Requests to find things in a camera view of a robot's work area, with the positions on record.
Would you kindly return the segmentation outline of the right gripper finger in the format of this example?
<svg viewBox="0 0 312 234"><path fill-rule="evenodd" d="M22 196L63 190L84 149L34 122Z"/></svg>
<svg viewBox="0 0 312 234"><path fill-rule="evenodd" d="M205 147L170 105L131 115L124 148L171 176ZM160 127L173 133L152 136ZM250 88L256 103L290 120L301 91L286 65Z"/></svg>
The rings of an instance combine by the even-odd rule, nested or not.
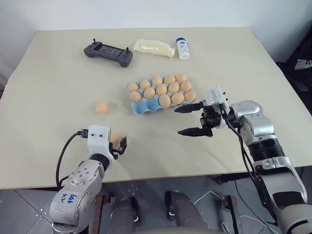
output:
<svg viewBox="0 0 312 234"><path fill-rule="evenodd" d="M199 103L192 103L192 104L186 104L186 105L183 105L183 106L180 106L178 108L176 108L174 110L174 112L176 113L191 113L193 111L198 111L200 109L203 108L203 102L199 102Z"/></svg>
<svg viewBox="0 0 312 234"><path fill-rule="evenodd" d="M212 137L213 133L211 128L198 128L198 127L194 127L194 128L187 128L184 130L180 130L177 132L180 135L183 136L189 136L189 137Z"/></svg>

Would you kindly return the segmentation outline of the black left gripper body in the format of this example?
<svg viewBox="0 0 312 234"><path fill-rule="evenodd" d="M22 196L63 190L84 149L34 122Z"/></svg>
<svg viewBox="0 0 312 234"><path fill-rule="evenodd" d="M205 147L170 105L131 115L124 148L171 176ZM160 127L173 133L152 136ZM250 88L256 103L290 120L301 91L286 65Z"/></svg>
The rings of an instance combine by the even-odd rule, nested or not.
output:
<svg viewBox="0 0 312 234"><path fill-rule="evenodd" d="M120 147L114 147L112 143L109 144L109 152L113 156L114 160L118 159L118 156L121 156L124 154L124 151L126 150L126 145L121 145Z"/></svg>

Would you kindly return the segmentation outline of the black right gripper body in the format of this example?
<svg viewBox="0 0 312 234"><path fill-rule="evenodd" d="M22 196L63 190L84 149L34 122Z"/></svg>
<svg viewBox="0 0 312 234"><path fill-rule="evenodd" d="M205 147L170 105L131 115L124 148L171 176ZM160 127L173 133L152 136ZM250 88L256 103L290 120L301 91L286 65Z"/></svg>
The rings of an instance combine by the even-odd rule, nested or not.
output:
<svg viewBox="0 0 312 234"><path fill-rule="evenodd" d="M200 136L212 137L212 129L220 126L221 114L219 114L211 105L207 105L206 101L200 102L203 112L201 114Z"/></svg>

